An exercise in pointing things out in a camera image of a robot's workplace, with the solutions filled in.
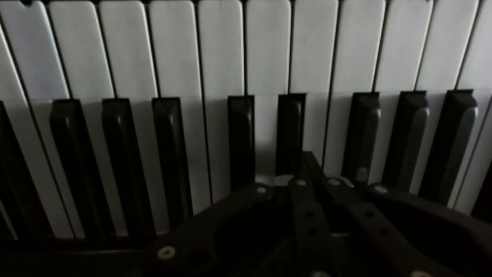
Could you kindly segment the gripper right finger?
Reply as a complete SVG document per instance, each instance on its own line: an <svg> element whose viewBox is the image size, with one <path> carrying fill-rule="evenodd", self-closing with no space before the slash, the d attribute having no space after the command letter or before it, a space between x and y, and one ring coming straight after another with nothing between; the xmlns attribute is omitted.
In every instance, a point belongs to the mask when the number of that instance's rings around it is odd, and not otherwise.
<svg viewBox="0 0 492 277"><path fill-rule="evenodd" d="M328 229L386 277L492 277L492 226L385 183L325 175L311 152L302 163Z"/></svg>

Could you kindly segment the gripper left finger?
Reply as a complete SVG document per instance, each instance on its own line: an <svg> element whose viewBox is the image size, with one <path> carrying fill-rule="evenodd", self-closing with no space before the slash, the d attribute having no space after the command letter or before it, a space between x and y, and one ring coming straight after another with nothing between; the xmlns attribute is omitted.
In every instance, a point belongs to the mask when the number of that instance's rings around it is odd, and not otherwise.
<svg viewBox="0 0 492 277"><path fill-rule="evenodd" d="M253 183L157 238L148 277L297 277L291 183Z"/></svg>

